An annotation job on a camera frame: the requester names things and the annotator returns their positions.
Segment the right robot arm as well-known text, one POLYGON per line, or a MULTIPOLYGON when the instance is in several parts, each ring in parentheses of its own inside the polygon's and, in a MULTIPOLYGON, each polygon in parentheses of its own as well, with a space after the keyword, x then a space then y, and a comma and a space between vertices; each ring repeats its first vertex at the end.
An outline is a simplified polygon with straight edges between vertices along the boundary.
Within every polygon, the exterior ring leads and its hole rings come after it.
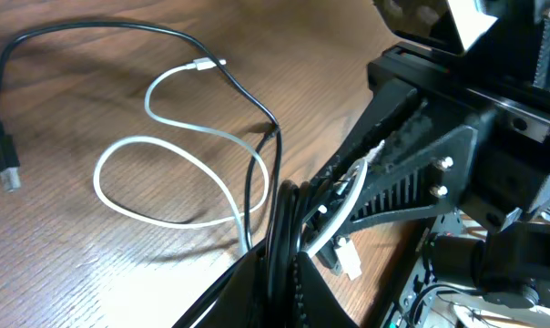
POLYGON ((550 1, 379 1, 400 38, 367 66, 372 101, 317 180, 369 151, 339 234, 462 210, 484 241, 435 237, 424 280, 550 307, 550 1))

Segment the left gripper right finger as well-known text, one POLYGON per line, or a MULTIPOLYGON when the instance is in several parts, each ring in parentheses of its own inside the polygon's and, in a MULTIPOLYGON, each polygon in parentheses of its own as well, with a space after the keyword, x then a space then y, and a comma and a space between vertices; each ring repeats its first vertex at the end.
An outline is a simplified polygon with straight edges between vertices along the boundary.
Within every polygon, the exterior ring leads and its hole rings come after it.
POLYGON ((305 253, 292 262, 292 326, 357 328, 305 253))

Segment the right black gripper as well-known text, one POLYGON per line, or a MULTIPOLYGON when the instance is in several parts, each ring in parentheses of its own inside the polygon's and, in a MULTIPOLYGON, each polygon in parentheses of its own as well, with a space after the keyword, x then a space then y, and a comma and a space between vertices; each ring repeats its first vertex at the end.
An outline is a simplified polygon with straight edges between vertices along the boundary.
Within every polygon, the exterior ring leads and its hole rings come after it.
POLYGON ((550 1, 379 1, 399 44, 373 98, 311 179, 380 153, 338 235, 461 211, 485 228, 550 206, 550 1))

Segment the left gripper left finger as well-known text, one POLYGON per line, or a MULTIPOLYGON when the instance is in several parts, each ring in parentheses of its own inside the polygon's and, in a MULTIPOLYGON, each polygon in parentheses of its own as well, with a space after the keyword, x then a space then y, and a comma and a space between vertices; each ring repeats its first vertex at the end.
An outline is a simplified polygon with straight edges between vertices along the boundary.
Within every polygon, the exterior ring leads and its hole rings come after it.
POLYGON ((265 241, 260 241, 214 281, 172 327, 251 327, 253 312, 261 307, 265 250, 265 241))

